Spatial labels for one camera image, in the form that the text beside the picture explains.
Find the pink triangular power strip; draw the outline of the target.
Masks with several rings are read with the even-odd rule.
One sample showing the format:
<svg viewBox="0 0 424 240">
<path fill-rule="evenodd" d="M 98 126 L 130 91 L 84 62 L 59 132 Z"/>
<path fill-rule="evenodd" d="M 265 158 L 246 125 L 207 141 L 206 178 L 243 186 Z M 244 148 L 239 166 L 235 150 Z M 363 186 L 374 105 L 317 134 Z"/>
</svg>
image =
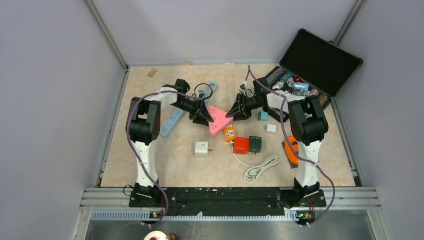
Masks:
<svg viewBox="0 0 424 240">
<path fill-rule="evenodd" d="M 227 117 L 226 111 L 221 110 L 215 106 L 208 105 L 207 110 L 213 119 L 213 122 L 208 123 L 211 136 L 216 136 L 219 132 L 221 132 L 234 121 L 233 116 Z"/>
</svg>

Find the orange power strip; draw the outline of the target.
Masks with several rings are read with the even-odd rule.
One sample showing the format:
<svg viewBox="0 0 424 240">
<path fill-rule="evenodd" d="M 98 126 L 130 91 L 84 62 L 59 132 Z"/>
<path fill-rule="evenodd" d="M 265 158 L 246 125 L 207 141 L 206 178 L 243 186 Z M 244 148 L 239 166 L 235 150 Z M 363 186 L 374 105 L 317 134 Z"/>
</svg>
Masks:
<svg viewBox="0 0 424 240">
<path fill-rule="evenodd" d="M 224 130 L 224 137 L 227 143 L 230 143 L 236 139 L 236 129 L 233 123 L 230 123 Z"/>
</svg>

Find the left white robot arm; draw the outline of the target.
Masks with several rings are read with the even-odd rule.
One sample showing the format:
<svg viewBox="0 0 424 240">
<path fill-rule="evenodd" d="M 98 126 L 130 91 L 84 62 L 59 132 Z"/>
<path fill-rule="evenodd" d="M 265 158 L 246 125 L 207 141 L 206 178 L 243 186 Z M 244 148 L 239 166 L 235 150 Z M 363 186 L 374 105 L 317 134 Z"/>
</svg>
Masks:
<svg viewBox="0 0 424 240">
<path fill-rule="evenodd" d="M 193 123 L 208 126 L 214 122 L 207 109 L 207 101 L 215 89 L 210 84 L 209 92 L 194 89 L 186 80 L 177 79 L 175 84 L 162 88 L 144 97 L 133 97 L 126 120 L 125 133 L 129 146 L 137 161 L 137 180 L 133 187 L 136 196 L 149 207 L 160 202 L 161 188 L 155 167 L 155 144 L 161 132 L 161 113 L 168 106 L 187 112 Z"/>
</svg>

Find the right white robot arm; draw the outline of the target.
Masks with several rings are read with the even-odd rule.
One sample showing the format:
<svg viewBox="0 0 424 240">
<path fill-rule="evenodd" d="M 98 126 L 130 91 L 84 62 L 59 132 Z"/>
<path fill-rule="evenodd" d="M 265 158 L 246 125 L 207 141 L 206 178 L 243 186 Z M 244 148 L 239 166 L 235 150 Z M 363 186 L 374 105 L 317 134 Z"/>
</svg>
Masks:
<svg viewBox="0 0 424 240">
<path fill-rule="evenodd" d="M 294 180 L 293 200 L 299 206 L 307 206 L 320 190 L 319 152 L 329 124 L 318 96 L 300 97 L 283 90 L 265 89 L 267 95 L 247 97 L 237 94 L 234 105 L 226 117 L 235 121 L 248 120 L 252 110 L 266 103 L 287 112 L 291 133 L 298 145 L 298 171 Z"/>
</svg>

